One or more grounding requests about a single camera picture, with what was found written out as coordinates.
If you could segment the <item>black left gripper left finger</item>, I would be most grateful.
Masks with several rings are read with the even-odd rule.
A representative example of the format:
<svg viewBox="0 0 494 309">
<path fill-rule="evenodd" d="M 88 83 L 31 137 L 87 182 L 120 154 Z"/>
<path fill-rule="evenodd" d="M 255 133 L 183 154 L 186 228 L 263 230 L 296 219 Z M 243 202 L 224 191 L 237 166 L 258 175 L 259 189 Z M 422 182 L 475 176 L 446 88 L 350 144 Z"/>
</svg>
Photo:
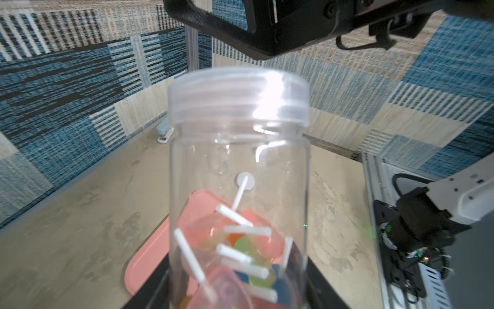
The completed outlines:
<svg viewBox="0 0 494 309">
<path fill-rule="evenodd" d="M 169 255 L 167 254 L 140 290 L 122 309 L 169 309 L 170 273 Z"/>
</svg>

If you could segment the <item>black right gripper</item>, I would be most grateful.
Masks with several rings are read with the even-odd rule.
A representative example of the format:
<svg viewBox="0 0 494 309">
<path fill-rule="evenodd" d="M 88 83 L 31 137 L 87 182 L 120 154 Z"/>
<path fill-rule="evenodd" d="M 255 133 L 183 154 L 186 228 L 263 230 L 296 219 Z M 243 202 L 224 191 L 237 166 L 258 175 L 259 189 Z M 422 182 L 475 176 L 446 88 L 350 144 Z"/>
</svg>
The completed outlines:
<svg viewBox="0 0 494 309">
<path fill-rule="evenodd" d="M 493 21 L 493 1 L 277 1 L 274 50 L 300 50 L 369 27 L 375 38 L 364 47 L 390 49 L 392 36 L 413 39 L 432 13 L 443 10 L 462 18 Z"/>
</svg>

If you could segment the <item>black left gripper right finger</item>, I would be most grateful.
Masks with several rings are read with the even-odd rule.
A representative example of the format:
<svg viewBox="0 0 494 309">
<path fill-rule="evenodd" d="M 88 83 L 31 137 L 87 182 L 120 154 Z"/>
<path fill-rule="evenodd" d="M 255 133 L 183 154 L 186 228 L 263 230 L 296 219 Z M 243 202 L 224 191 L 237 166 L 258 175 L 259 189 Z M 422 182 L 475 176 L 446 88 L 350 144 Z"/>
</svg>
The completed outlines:
<svg viewBox="0 0 494 309">
<path fill-rule="evenodd" d="M 306 301 L 311 309 L 349 309 L 346 302 L 309 258 L 307 260 Z"/>
</svg>

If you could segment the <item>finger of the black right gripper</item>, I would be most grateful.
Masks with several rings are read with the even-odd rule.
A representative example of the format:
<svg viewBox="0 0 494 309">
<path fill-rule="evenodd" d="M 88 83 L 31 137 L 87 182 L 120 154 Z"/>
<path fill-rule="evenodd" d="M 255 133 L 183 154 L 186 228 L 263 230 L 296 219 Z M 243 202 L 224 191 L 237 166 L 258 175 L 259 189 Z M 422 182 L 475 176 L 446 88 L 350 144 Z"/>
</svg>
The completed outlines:
<svg viewBox="0 0 494 309">
<path fill-rule="evenodd" d="M 247 29 L 196 6 L 164 1 L 166 13 L 254 60 L 266 60 L 327 39 L 340 23 L 339 1 L 243 1 Z"/>
</svg>

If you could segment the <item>candy jar patterned lid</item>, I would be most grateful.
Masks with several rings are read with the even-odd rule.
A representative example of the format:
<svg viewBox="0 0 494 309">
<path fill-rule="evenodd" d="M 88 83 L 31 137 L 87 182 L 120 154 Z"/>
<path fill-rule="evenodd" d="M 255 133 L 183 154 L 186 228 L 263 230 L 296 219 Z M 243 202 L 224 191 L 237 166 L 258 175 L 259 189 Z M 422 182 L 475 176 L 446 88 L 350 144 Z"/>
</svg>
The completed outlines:
<svg viewBox="0 0 494 309">
<path fill-rule="evenodd" d="M 306 234 L 310 143 L 296 126 L 275 122 L 182 125 L 171 144 L 171 308 L 302 308 L 307 282 Z M 236 176 L 255 178 L 251 191 Z M 192 193 L 226 202 L 191 224 L 180 219 Z M 211 270 L 226 265 L 249 298 L 223 300 Z"/>
</svg>

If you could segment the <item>white jar lid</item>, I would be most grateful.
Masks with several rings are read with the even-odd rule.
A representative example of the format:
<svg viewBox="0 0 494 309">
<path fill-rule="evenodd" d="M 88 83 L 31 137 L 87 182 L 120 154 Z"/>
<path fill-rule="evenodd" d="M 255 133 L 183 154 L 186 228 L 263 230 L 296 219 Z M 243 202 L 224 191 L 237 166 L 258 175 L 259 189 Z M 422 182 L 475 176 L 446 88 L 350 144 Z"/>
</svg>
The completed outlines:
<svg viewBox="0 0 494 309">
<path fill-rule="evenodd" d="M 240 172 L 236 176 L 235 181 L 238 188 L 243 187 L 246 191 L 251 191 L 255 187 L 255 178 L 249 172 Z"/>
</svg>

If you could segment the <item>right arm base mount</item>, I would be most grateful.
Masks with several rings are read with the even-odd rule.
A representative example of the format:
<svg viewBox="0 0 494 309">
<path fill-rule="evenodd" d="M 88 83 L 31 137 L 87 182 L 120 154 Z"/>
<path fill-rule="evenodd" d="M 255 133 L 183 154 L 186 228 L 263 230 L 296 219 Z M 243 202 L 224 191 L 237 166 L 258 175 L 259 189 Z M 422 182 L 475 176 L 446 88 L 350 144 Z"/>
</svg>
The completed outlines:
<svg viewBox="0 0 494 309">
<path fill-rule="evenodd" d="M 452 308 L 445 286 L 452 272 L 450 256 L 442 248 L 392 250 L 382 233 L 399 217 L 398 211 L 379 200 L 373 202 L 372 210 L 385 308 Z"/>
</svg>

